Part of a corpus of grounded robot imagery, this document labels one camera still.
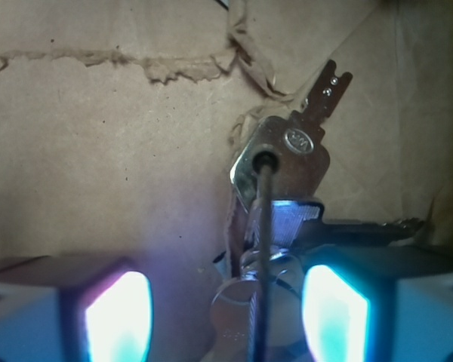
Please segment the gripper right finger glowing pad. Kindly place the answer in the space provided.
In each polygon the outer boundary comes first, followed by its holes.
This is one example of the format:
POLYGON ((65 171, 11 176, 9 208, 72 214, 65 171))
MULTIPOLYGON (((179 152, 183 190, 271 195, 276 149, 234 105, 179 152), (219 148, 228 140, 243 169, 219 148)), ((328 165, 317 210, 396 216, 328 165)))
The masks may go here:
POLYGON ((305 270, 315 361, 453 361, 453 250, 328 245, 305 270))

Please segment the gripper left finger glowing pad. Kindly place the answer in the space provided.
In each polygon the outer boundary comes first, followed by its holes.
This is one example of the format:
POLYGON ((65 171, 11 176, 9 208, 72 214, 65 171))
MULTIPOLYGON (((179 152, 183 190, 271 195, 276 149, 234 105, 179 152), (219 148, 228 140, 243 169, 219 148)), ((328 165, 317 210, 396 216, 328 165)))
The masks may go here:
POLYGON ((117 256, 0 259, 0 361, 146 361, 149 279, 117 256))

